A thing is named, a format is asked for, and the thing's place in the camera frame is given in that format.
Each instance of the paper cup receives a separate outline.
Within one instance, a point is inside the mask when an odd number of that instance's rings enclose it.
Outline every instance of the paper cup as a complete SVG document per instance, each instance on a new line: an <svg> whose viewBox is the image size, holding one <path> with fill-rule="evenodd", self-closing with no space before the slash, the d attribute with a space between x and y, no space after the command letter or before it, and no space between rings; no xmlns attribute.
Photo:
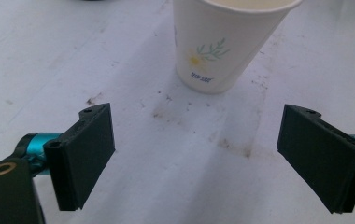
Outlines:
<svg viewBox="0 0 355 224"><path fill-rule="evenodd" d="M174 0L177 74L196 91L227 91L301 2Z"/></svg>

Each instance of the cup rim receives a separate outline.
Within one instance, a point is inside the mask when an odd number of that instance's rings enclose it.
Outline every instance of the cup rim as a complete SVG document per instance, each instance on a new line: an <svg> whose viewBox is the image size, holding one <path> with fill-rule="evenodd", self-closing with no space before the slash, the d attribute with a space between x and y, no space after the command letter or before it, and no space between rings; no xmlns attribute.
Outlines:
<svg viewBox="0 0 355 224"><path fill-rule="evenodd" d="M303 2L303 0L293 0L291 3L282 7L275 7L269 9L245 9L245 8L228 7L219 3L212 2L211 0L199 0L199 1L204 4L208 4L212 7L216 7L218 9L223 9L230 12L241 13L241 14L249 14L249 15L274 14L281 11L287 11L295 7L298 7Z"/></svg>

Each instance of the tabletop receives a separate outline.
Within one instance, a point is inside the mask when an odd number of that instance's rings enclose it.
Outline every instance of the tabletop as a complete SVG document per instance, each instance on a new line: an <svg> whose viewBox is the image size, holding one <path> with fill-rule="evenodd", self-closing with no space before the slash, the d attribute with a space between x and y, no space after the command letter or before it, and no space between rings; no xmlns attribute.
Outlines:
<svg viewBox="0 0 355 224"><path fill-rule="evenodd" d="M217 95L178 78L173 26L171 0L0 0L0 160L111 106L116 152L83 210L35 178L47 222L355 223L277 152L284 104L355 133L355 1L304 1Z"/></svg>

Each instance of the white cup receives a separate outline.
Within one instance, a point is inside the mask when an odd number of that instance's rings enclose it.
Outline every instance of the white cup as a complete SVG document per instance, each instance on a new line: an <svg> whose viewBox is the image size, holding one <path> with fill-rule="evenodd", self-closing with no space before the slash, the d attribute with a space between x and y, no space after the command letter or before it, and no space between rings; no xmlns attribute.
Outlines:
<svg viewBox="0 0 355 224"><path fill-rule="evenodd" d="M229 90L302 0L174 0L177 73L196 91Z"/></svg>

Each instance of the black object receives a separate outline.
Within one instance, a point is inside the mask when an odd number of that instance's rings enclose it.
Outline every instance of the black object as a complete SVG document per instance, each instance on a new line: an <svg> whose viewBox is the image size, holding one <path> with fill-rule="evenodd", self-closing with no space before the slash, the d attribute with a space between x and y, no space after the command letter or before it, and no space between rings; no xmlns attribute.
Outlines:
<svg viewBox="0 0 355 224"><path fill-rule="evenodd" d="M355 138L321 120L321 114L285 105L278 151L331 213L355 205Z"/></svg>
<svg viewBox="0 0 355 224"><path fill-rule="evenodd" d="M45 223L32 177L47 169L60 210L82 208L114 151L109 104L82 110L65 133L25 135L0 161L0 223Z"/></svg>

